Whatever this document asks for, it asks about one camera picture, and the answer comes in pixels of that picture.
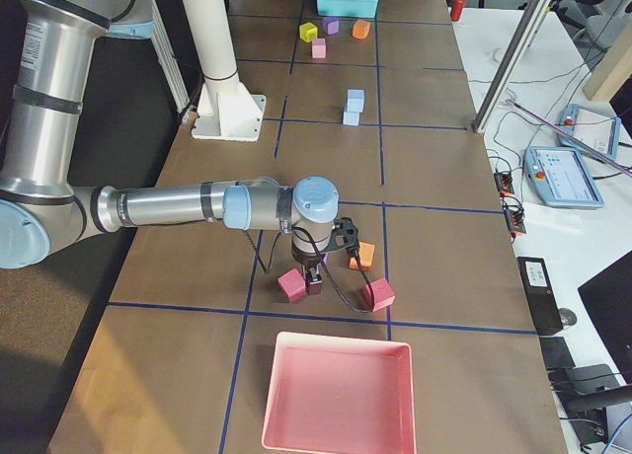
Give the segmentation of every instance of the blue joint cap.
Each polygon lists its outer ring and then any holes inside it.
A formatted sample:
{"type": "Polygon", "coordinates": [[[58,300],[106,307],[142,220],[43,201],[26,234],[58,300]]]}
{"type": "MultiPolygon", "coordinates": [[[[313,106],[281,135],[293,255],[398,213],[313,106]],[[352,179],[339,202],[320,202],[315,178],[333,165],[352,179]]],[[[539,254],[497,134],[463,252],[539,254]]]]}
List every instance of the blue joint cap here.
{"type": "Polygon", "coordinates": [[[241,230],[250,228],[252,201],[248,187],[239,185],[226,188],[223,205],[226,227],[241,230]]]}
{"type": "Polygon", "coordinates": [[[50,240],[33,215],[0,200],[0,268],[22,268],[41,262],[50,251],[50,240]]]}
{"type": "Polygon", "coordinates": [[[154,35],[154,22],[146,23],[114,23],[106,34],[108,38],[118,39],[150,39],[154,35]]]}
{"type": "Polygon", "coordinates": [[[303,217],[317,224],[326,224],[338,214],[338,190],[326,178],[312,176],[294,188],[294,205],[303,217]]]}

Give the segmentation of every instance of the yellow cube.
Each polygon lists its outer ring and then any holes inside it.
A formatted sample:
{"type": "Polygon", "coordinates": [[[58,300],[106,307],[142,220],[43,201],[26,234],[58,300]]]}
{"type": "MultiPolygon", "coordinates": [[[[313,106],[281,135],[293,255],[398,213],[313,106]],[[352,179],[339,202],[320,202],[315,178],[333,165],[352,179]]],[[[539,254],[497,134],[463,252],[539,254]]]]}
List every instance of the yellow cube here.
{"type": "MultiPolygon", "coordinates": [[[[359,243],[359,264],[362,267],[362,271],[369,271],[371,269],[371,265],[373,265],[374,253],[374,245],[367,244],[365,242],[359,243]]],[[[349,259],[349,268],[357,269],[356,259],[349,259]]]]}
{"type": "Polygon", "coordinates": [[[313,23],[304,23],[298,27],[298,35],[305,42],[312,42],[318,37],[318,27],[313,23]]]}

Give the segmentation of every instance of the light blue cube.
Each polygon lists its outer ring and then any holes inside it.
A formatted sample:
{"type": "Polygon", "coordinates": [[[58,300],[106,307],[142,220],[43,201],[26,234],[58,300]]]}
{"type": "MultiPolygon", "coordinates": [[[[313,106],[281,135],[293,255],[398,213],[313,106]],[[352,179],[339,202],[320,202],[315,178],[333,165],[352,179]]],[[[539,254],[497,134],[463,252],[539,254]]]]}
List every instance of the light blue cube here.
{"type": "Polygon", "coordinates": [[[347,90],[347,106],[345,110],[361,114],[364,111],[364,90],[348,89],[347,90]]]}
{"type": "Polygon", "coordinates": [[[343,112],[343,125],[359,125],[359,112],[350,112],[347,108],[343,112]]]}

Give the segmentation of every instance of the blue electronic device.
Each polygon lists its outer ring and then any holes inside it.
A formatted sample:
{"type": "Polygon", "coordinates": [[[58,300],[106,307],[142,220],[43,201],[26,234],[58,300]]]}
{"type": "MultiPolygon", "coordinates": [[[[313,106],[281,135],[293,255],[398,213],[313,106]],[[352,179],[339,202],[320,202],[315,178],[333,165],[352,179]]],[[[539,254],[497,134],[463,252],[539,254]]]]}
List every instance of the blue electronic device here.
{"type": "MultiPolygon", "coordinates": [[[[590,148],[603,153],[612,160],[616,159],[619,144],[621,118],[587,109],[578,104],[570,104],[560,117],[560,128],[590,148]]],[[[562,135],[558,135],[560,144],[576,147],[562,135]]]]}
{"type": "Polygon", "coordinates": [[[593,178],[579,150],[529,146],[524,170],[546,205],[579,209],[603,207],[593,178]]]}

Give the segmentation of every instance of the white pole base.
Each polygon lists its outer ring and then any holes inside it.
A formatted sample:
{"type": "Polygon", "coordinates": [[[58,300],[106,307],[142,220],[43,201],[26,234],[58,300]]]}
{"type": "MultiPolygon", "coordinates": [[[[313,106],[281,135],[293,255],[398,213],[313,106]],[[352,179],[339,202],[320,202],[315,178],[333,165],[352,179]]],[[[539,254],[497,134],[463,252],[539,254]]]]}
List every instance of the white pole base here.
{"type": "Polygon", "coordinates": [[[251,95],[240,82],[237,94],[217,93],[217,113],[204,86],[197,105],[193,138],[202,140],[257,141],[266,109],[266,96],[251,95]]]}

